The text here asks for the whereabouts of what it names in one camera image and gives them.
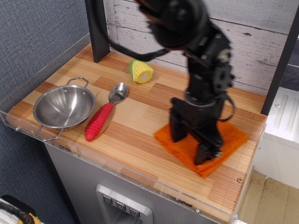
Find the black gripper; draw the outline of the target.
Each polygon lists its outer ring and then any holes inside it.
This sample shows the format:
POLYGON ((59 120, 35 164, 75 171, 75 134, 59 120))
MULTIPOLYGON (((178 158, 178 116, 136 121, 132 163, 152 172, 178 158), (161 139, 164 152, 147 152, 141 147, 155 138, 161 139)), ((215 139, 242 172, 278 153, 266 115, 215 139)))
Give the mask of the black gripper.
POLYGON ((210 105, 195 106, 178 98, 171 99, 170 111, 171 136, 178 142, 189 133, 198 142, 195 165, 218 158, 222 152, 222 137, 217 129, 224 100, 217 99, 210 105))

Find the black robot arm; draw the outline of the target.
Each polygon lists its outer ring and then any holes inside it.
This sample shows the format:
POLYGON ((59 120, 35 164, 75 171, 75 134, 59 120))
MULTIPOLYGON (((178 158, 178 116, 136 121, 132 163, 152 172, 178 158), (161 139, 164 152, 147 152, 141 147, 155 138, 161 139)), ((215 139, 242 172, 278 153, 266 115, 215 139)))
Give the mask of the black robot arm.
POLYGON ((227 88, 234 75, 229 64, 228 38, 211 22, 201 0, 141 0, 140 11, 149 19, 156 41, 167 50, 187 57, 190 80, 184 100, 172 98, 171 135, 178 142, 192 135, 199 143, 194 164, 221 156, 222 137, 217 129, 227 88))

